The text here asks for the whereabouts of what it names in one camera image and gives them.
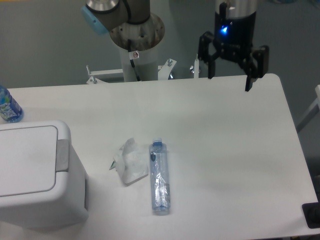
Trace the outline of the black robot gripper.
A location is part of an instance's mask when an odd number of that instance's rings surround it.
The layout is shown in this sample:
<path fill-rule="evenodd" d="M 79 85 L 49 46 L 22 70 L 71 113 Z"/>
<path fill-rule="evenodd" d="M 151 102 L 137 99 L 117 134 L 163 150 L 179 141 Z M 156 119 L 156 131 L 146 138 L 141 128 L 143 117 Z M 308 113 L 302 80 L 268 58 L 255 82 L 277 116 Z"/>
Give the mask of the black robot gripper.
<path fill-rule="evenodd" d="M 253 35 L 257 12 L 256 2 L 216 2 L 214 35 L 206 31 L 199 37 L 197 59 L 208 68 L 208 79 L 216 74 L 216 59 L 237 62 L 246 74 L 245 91 L 262 78 L 269 69 L 270 48 L 253 47 Z M 213 45 L 216 52 L 209 53 Z"/>

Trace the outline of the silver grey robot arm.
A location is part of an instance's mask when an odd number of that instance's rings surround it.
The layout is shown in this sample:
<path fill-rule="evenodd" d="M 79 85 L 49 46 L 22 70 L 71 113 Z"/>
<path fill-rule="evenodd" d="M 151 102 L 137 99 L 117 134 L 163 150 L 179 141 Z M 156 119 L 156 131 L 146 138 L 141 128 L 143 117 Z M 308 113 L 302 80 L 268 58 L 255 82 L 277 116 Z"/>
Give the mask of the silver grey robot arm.
<path fill-rule="evenodd" d="M 257 5 L 255 0 L 215 2 L 214 31 L 200 36 L 196 57 L 207 65 L 209 79 L 215 76 L 219 58 L 244 71 L 246 91 L 267 73 L 269 47 L 253 46 Z M 165 25 L 151 12 L 148 0 L 88 0 L 81 13 L 94 32 L 109 34 L 118 47 L 125 82 L 168 79 L 171 69 L 158 67 L 156 52 Z"/>

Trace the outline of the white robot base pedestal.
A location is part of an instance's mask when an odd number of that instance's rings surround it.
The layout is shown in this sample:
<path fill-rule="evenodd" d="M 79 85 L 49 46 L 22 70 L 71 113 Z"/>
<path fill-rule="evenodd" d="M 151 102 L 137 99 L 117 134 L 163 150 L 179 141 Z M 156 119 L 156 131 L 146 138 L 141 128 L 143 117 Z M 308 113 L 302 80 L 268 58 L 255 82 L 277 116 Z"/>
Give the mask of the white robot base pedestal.
<path fill-rule="evenodd" d="M 112 29 L 111 40 L 118 47 L 122 69 L 131 60 L 138 65 L 154 64 L 158 66 L 158 46 L 165 35 L 165 25 L 154 13 L 142 24 L 127 22 Z"/>

